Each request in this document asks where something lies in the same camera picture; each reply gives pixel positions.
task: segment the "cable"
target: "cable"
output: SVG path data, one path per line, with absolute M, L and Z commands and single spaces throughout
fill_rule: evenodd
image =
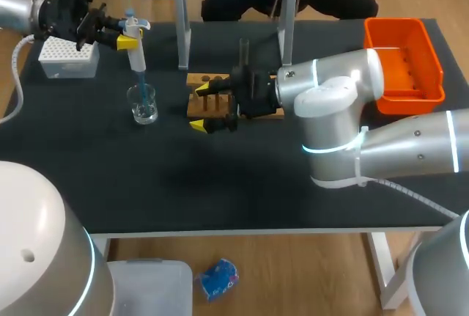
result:
M 32 40 L 34 40 L 34 35 L 26 36 L 16 45 L 15 49 L 13 50 L 12 73 L 13 73 L 13 79 L 14 79 L 15 86 L 16 86 L 16 93 L 18 94 L 18 103 L 16 104 L 16 107 L 12 111 L 12 113 L 0 119 L 0 124 L 11 120 L 18 113 L 20 113 L 21 108 L 23 107 L 24 96 L 23 96 L 23 89 L 21 88 L 20 76 L 18 75 L 18 56 L 20 54 L 21 49 L 25 46 L 25 44 L 29 43 L 29 41 L 32 41 Z
M 457 213 L 455 213 L 453 211 L 450 211 L 447 208 L 444 208 L 443 206 L 440 206 L 436 202 L 433 202 L 432 200 L 427 199 L 426 197 L 424 197 L 420 194 L 417 194 L 416 192 L 411 191 L 411 190 L 405 188 L 402 185 L 399 185 L 397 183 L 391 182 L 390 180 L 386 180 L 386 179 L 373 179 L 373 181 L 375 181 L 376 183 L 388 186 L 389 188 L 395 189 L 397 191 L 401 191 L 403 194 L 406 194 L 406 195 L 420 201 L 421 203 L 423 203 L 427 206 L 430 206 L 431 208 L 435 209 L 439 213 L 442 213 L 443 215 L 448 216 L 451 219 L 456 219 L 456 218 L 459 217 L 459 215 Z

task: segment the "pipette tip box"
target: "pipette tip box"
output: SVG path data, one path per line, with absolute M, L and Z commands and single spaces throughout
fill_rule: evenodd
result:
M 77 51 L 75 43 L 49 37 L 39 55 L 48 78 L 94 78 L 100 52 L 97 43 L 85 44 Z

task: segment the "orange plastic tray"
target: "orange plastic tray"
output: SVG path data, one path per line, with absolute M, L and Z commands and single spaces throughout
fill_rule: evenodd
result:
M 374 48 L 383 66 L 381 113 L 430 113 L 445 100 L 443 70 L 419 19 L 366 19 L 364 48 Z

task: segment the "table top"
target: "table top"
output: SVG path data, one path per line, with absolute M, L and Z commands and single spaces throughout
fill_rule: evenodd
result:
M 424 21 L 445 73 L 445 103 L 469 104 L 469 88 L 436 21 Z M 271 23 L 194 23 L 190 71 L 229 73 L 238 41 L 250 40 L 253 67 L 280 66 Z M 293 62 L 353 51 L 363 21 L 299 21 Z M 100 46 L 94 79 L 49 80 L 33 46 L 23 69 L 25 104 L 0 127 L 0 160 L 43 173 L 90 233 L 222 229 L 434 227 L 448 218 L 376 183 L 324 189 L 309 177 L 294 119 L 243 120 L 235 133 L 193 131 L 185 118 L 186 73 L 177 70 L 175 28 L 144 37 L 147 82 L 158 121 L 139 127 L 126 102 L 136 82 L 125 52 Z M 390 119 L 364 121 L 371 128 Z M 458 213 L 469 208 L 469 174 L 395 180 Z

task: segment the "wooden floor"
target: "wooden floor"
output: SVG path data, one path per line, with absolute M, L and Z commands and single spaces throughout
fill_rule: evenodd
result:
M 105 1 L 108 13 L 122 16 L 129 2 L 137 16 L 150 21 L 172 21 L 172 0 Z M 191 20 L 200 20 L 202 0 L 188 0 Z M 437 18 L 451 50 L 469 78 L 467 51 L 468 0 L 377 0 L 380 16 Z M 327 19 L 307 9 L 298 19 Z M 267 20 L 249 11 L 245 20 Z M 18 36 L 0 31 L 0 111 L 11 91 L 10 54 Z M 409 241 L 408 233 L 388 234 L 394 256 Z M 408 302 L 397 312 L 380 309 L 374 271 L 362 235 L 270 235 L 249 237 L 156 238 L 114 241 L 111 258 L 125 260 L 159 257 L 182 260 L 194 275 L 219 258 L 239 269 L 240 283 L 220 300 L 208 304 L 194 295 L 195 316 L 235 315 L 412 315 Z

